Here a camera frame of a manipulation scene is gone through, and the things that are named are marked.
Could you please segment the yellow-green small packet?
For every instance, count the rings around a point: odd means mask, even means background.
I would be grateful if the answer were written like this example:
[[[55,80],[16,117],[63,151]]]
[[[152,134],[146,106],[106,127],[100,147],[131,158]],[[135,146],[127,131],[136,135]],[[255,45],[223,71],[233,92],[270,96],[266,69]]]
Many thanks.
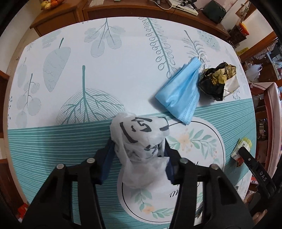
[[[251,140],[248,139],[247,137],[238,140],[237,145],[235,146],[233,152],[231,153],[231,158],[233,158],[236,161],[237,167],[240,167],[244,162],[243,158],[239,155],[238,152],[242,147],[246,148],[246,150],[250,152],[252,148]]]

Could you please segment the white printed plastic bag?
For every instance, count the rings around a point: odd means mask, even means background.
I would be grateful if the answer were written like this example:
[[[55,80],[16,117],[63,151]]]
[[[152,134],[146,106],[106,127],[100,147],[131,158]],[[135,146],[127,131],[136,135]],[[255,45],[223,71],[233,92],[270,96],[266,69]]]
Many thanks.
[[[115,153],[122,164],[122,182],[145,188],[162,178],[169,157],[164,155],[169,123],[165,117],[117,114],[110,125]]]

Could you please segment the blue face mask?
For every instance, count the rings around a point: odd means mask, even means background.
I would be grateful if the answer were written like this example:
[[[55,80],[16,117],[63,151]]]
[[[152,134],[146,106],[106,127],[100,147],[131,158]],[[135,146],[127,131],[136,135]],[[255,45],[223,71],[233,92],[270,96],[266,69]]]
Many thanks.
[[[155,98],[182,123],[190,124],[197,107],[201,62],[197,57],[184,64],[156,93]]]

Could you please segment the black gold foil wrapper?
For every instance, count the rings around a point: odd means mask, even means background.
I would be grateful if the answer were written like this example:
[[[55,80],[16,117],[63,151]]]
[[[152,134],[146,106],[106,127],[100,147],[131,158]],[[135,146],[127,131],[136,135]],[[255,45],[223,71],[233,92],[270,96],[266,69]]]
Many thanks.
[[[198,82],[199,89],[216,101],[223,101],[239,86],[236,66],[226,62],[219,64],[216,68],[204,69]]]

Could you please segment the side table pink cloth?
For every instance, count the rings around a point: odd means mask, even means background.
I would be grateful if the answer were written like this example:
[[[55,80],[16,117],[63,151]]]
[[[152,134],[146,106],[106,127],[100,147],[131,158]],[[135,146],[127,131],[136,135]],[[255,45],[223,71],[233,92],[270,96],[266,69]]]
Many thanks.
[[[252,95],[264,95],[268,121],[266,170],[273,177],[281,156],[281,93],[275,82],[252,83]]]

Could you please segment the leaf-print tablecloth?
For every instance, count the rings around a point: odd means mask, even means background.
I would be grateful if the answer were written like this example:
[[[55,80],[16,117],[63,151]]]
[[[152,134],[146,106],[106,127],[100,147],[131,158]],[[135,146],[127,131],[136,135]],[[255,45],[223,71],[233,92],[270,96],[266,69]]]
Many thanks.
[[[220,102],[202,94],[184,125],[154,96],[194,57],[202,69],[236,66],[239,87]],[[248,80],[233,48],[202,30],[142,17],[56,30],[24,48],[8,105],[9,151],[29,203],[56,165],[77,165],[103,148],[112,118],[123,111],[166,117],[171,148],[198,165],[218,164],[246,196],[251,173],[231,153],[240,138],[256,141]]]

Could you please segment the dark green toaster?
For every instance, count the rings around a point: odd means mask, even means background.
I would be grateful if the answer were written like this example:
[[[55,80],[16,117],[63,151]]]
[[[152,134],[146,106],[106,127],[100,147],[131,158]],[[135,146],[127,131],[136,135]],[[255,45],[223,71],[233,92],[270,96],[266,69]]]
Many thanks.
[[[215,24],[220,24],[226,15],[226,10],[216,1],[210,1],[202,10],[203,14]]]

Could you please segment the white power strip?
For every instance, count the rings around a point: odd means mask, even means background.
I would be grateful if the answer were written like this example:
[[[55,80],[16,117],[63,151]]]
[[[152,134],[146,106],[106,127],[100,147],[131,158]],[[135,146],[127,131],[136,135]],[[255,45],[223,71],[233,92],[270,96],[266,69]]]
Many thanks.
[[[181,11],[190,13],[192,15],[197,16],[198,11],[193,3],[190,1],[176,1],[176,0],[168,0],[168,4],[175,9],[179,9]]]

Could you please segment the wooden tv cabinet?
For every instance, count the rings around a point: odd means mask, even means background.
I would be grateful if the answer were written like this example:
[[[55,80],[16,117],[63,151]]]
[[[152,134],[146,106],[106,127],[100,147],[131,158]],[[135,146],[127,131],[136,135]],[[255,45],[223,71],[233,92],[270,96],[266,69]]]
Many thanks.
[[[55,9],[42,11],[30,28],[35,29],[41,37],[54,30],[86,20],[122,16],[150,17],[192,26],[225,41],[229,38],[229,33],[223,25],[215,24],[201,12],[195,16],[174,8],[165,11],[151,1],[104,1],[99,6],[90,6],[90,3],[91,1],[64,1]]]

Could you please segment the fruit bowl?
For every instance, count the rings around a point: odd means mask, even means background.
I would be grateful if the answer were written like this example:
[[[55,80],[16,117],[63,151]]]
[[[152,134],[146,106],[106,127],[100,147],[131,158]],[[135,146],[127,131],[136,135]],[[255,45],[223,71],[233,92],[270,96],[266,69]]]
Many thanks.
[[[41,10],[51,10],[61,5],[64,0],[49,0],[41,2]]]

